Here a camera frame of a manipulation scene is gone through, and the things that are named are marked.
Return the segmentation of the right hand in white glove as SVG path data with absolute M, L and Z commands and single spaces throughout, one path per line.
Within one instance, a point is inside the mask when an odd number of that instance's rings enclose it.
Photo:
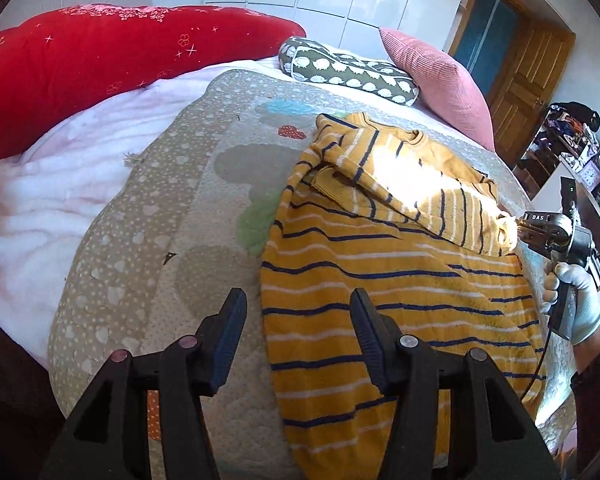
M 600 300 L 592 276 L 582 266 L 560 262 L 546 274 L 544 280 L 545 309 L 557 304 L 560 284 L 566 284 L 576 291 L 573 323 L 567 332 L 567 338 L 576 346 L 591 337 L 600 327 Z

